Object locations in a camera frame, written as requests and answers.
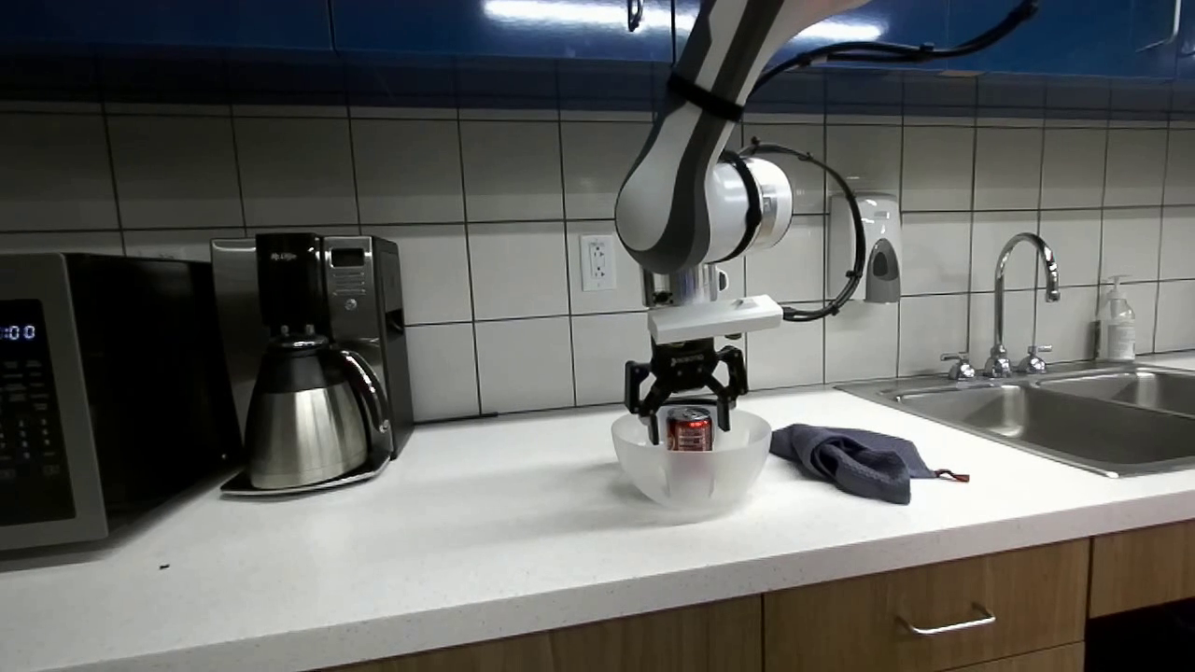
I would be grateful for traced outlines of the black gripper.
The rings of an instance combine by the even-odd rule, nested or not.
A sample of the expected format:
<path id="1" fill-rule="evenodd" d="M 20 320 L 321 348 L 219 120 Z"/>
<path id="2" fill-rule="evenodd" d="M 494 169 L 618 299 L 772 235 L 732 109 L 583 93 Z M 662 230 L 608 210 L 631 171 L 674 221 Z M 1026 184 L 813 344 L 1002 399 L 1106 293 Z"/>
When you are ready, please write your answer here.
<path id="1" fill-rule="evenodd" d="M 625 406 L 644 418 L 650 442 L 662 442 L 662 406 L 682 391 L 711 391 L 717 430 L 732 430 L 732 401 L 746 391 L 740 348 L 712 340 L 654 344 L 645 363 L 625 367 Z"/>

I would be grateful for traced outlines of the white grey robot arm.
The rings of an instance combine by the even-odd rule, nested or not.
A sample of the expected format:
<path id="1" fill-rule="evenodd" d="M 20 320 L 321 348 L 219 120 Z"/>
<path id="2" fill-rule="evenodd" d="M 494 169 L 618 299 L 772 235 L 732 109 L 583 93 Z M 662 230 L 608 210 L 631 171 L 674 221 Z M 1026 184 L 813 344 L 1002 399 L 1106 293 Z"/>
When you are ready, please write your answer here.
<path id="1" fill-rule="evenodd" d="M 865 0 L 702 0 L 614 223 L 644 267 L 650 358 L 625 367 L 625 406 L 654 442 L 732 430 L 746 363 L 722 334 L 818 320 L 769 293 L 725 299 L 717 267 L 788 235 L 793 184 L 772 145 L 732 148 L 772 54 Z"/>

